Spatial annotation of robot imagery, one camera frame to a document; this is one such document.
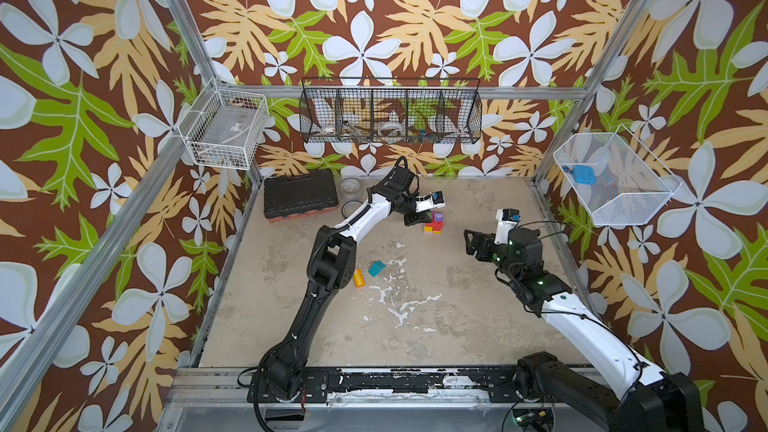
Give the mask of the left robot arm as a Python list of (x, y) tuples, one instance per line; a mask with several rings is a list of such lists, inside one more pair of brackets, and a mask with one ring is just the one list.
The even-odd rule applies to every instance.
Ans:
[(292, 399), (299, 392), (317, 329), (332, 300), (353, 278), (362, 239), (394, 213), (410, 227), (427, 222), (433, 209), (445, 206), (440, 191), (421, 195), (418, 189), (412, 189), (417, 181), (407, 159), (401, 156), (377, 184), (366, 189), (365, 201), (352, 215), (333, 227), (318, 230), (300, 308), (285, 338), (271, 347), (253, 370), (249, 390), (254, 403), (262, 390), (280, 400)]

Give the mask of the red rectangular block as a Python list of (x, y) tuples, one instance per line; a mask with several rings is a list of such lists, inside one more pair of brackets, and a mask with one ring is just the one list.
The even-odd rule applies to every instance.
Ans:
[(443, 230), (444, 223), (438, 223), (438, 222), (431, 222), (429, 224), (426, 224), (425, 226), (431, 226), (433, 228), (434, 233), (439, 233)]

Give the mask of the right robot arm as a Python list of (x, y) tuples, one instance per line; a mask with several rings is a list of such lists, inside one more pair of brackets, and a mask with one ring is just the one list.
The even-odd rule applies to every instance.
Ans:
[(537, 352), (517, 362), (513, 384), (521, 398), (563, 402), (604, 431), (703, 430), (698, 387), (641, 356), (548, 272), (538, 231), (517, 227), (500, 237), (466, 230), (463, 236), (467, 254), (493, 265), (524, 310), (567, 338), (602, 378), (596, 382)]

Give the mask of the teal block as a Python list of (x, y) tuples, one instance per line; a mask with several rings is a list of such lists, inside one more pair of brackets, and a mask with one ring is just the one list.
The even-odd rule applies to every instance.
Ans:
[(371, 277), (377, 277), (381, 272), (383, 272), (386, 269), (387, 265), (382, 261), (375, 261), (373, 262), (369, 269), (368, 273)]

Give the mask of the orange supermarket block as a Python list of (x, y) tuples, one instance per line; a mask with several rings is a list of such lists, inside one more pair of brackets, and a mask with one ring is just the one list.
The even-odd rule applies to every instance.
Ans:
[(362, 288), (366, 285), (365, 277), (361, 269), (355, 269), (353, 273), (353, 282), (356, 288)]

